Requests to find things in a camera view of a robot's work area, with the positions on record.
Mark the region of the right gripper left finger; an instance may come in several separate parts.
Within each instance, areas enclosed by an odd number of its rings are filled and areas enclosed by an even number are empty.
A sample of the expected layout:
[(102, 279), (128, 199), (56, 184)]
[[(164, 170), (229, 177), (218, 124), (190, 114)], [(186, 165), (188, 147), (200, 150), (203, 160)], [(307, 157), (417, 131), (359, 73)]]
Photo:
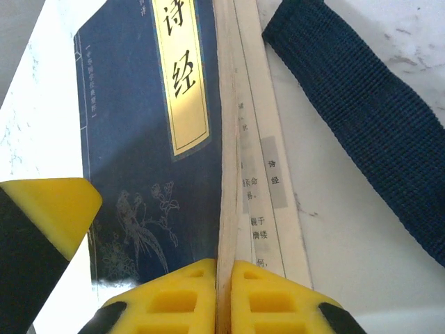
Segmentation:
[(216, 261), (204, 259), (107, 300), (80, 333), (214, 333)]

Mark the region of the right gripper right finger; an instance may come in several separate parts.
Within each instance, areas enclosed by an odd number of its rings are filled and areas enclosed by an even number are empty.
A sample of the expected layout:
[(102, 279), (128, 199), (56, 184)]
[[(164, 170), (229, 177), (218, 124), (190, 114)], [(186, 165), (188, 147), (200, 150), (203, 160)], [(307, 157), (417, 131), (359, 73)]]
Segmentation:
[(330, 297), (246, 261), (235, 261), (231, 332), (270, 334), (364, 333)]

